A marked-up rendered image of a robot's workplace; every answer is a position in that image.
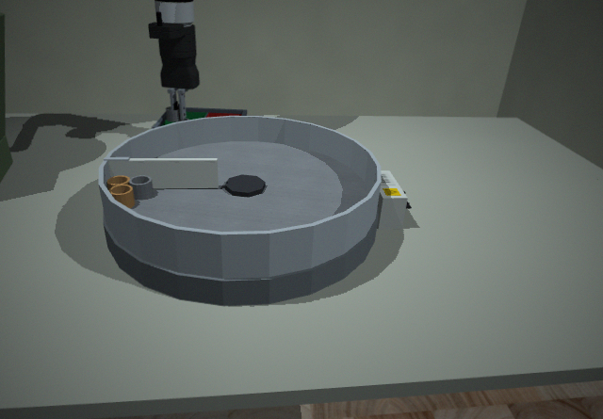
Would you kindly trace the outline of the grey round turntable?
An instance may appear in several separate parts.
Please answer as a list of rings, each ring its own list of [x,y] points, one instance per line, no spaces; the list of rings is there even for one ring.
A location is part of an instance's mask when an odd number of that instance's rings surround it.
[[[121,175],[151,177],[154,195],[132,208],[116,201],[107,180]],[[402,229],[412,208],[357,140],[263,116],[179,121],[128,138],[104,158],[99,188],[121,270],[219,306],[272,304],[344,280],[377,228]]]

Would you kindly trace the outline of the red and green divided bin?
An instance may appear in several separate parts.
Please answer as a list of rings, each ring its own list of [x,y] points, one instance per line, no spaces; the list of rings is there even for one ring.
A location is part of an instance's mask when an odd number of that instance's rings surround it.
[[[186,118],[189,120],[209,117],[221,117],[221,116],[247,116],[247,110],[243,109],[219,109],[219,108],[196,108],[186,107]],[[156,122],[153,128],[170,124],[171,121],[167,121],[166,112]]]

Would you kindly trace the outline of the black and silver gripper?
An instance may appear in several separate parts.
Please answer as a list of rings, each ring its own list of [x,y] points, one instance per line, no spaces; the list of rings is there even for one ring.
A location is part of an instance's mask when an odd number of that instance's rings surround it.
[[[195,25],[191,25],[194,22],[194,5],[193,2],[155,1],[155,14],[157,23],[148,24],[148,27],[150,39],[158,39],[159,42],[163,65],[161,86],[169,88],[171,110],[179,107],[179,119],[183,120],[187,116],[185,92],[200,85],[199,71],[195,64]],[[176,99],[177,90],[179,104]]]

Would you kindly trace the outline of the bronze bushing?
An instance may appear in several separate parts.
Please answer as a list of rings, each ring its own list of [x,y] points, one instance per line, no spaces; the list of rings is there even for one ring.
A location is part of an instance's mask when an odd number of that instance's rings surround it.
[[[135,205],[133,187],[130,185],[115,185],[108,190],[113,198],[127,206],[132,208]],[[113,193],[112,193],[113,192]]]
[[[108,190],[115,185],[129,185],[129,177],[127,176],[114,176],[107,180]]]

